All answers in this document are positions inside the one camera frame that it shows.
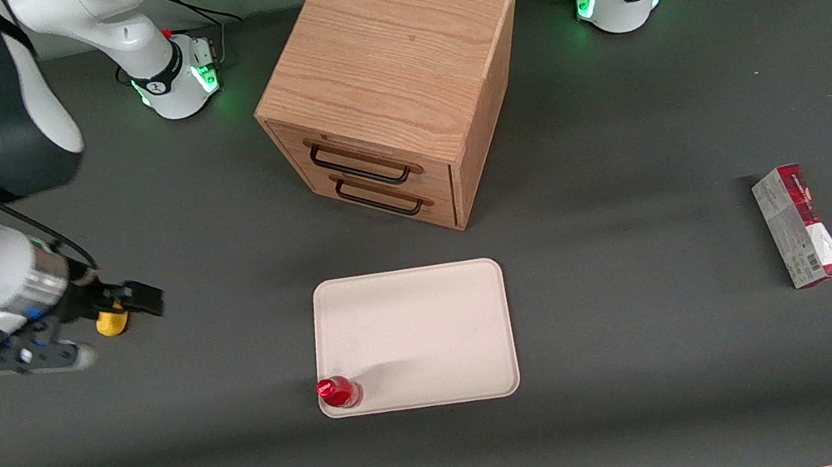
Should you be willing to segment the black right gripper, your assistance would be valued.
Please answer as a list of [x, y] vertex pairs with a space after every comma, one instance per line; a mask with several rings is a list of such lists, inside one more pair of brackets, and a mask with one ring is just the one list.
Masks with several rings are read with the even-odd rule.
[[98, 321], [101, 313], [146, 314], [162, 318], [165, 311], [163, 289], [138, 282], [108, 284], [100, 281], [98, 272], [83, 274], [68, 281], [68, 287], [53, 309], [61, 323], [78, 320]]

